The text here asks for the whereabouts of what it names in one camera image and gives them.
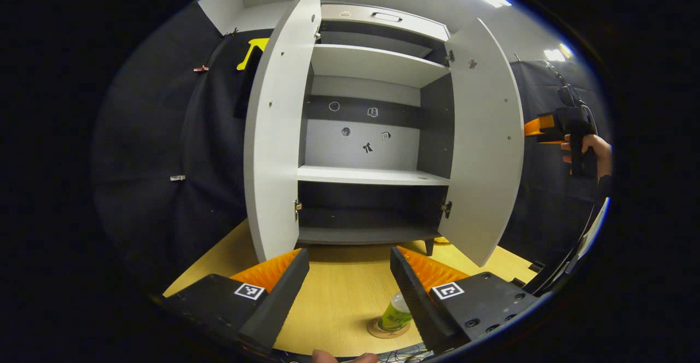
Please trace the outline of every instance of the open cabinet door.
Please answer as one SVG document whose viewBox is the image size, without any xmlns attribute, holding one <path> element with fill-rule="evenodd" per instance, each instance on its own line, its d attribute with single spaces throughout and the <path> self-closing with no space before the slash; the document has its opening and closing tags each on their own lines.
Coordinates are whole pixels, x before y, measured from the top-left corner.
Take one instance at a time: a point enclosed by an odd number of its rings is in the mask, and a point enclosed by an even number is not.
<svg viewBox="0 0 700 363">
<path fill-rule="evenodd" d="M 294 249 L 299 131 L 320 0 L 295 0 L 265 46 L 250 90 L 243 179 L 259 261 Z"/>
<path fill-rule="evenodd" d="M 454 154 L 438 231 L 477 266 L 500 241 L 520 186 L 525 137 L 510 64 L 481 19 L 445 42 L 454 89 Z"/>
</svg>

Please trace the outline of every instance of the human hand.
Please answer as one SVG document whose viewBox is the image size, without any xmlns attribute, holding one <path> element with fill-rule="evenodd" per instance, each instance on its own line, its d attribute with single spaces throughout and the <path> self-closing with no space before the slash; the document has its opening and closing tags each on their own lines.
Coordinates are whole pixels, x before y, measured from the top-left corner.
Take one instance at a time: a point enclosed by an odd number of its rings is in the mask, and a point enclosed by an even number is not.
<svg viewBox="0 0 700 363">
<path fill-rule="evenodd" d="M 562 143 L 562 149 L 571 151 L 571 135 L 565 134 L 564 140 L 565 142 Z M 600 138 L 600 136 L 597 136 L 597 134 L 587 134 L 583 137 L 581 143 L 581 153 L 585 154 L 586 151 L 588 151 L 588 148 L 591 147 L 596 153 L 596 168 L 598 170 L 598 177 L 602 178 L 602 176 L 605 176 L 606 174 L 613 175 L 613 147 L 610 146 L 608 142 Z M 570 155 L 565 155 L 563 159 L 564 162 L 571 163 Z"/>
<path fill-rule="evenodd" d="M 364 353 L 357 356 L 352 363 L 377 363 L 379 360 L 380 357 L 373 353 Z M 313 363 L 338 363 L 338 360 L 333 358 L 333 355 L 330 355 L 330 353 L 327 353 L 324 350 L 317 349 L 313 350 L 311 361 Z"/>
</svg>

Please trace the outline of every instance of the cabinet leg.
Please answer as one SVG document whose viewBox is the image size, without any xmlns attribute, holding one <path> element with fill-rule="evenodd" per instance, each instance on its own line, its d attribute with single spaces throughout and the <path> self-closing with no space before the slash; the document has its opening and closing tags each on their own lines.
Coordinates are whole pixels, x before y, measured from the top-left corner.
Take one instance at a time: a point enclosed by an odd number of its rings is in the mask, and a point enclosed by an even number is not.
<svg viewBox="0 0 700 363">
<path fill-rule="evenodd" d="M 432 256 L 433 255 L 433 247 L 435 246 L 435 239 L 430 238 L 430 239 L 424 240 L 424 241 L 425 241 L 425 252 L 428 254 L 428 256 Z"/>
</svg>

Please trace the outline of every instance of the plastic bottle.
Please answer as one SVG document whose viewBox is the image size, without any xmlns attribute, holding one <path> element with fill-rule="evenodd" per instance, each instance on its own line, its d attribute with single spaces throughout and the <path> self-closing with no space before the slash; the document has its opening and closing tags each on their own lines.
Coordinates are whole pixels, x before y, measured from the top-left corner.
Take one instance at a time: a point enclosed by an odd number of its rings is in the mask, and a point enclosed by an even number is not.
<svg viewBox="0 0 700 363">
<path fill-rule="evenodd" d="M 377 326 L 382 331 L 395 332 L 405 328 L 405 326 L 410 323 L 411 319 L 411 312 L 408 310 L 403 295 L 399 292 L 393 296 L 392 301 L 389 303 L 387 310 L 384 311 Z"/>
</svg>

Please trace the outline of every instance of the white cabinet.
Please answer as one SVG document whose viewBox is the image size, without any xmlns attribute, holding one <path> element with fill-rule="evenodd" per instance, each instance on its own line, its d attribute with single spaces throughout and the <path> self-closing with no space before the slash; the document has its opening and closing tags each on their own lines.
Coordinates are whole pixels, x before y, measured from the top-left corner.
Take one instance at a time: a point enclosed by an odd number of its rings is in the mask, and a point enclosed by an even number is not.
<svg viewBox="0 0 700 363">
<path fill-rule="evenodd" d="M 431 251 L 442 235 L 482 266 L 522 170 L 508 60 L 480 20 L 448 38 L 422 17 L 400 12 L 401 27 L 370 11 L 386 13 L 295 0 L 267 44 L 244 144 L 258 259 L 296 243 L 422 239 Z M 425 51 L 397 52 L 417 50 L 406 43 Z"/>
</svg>

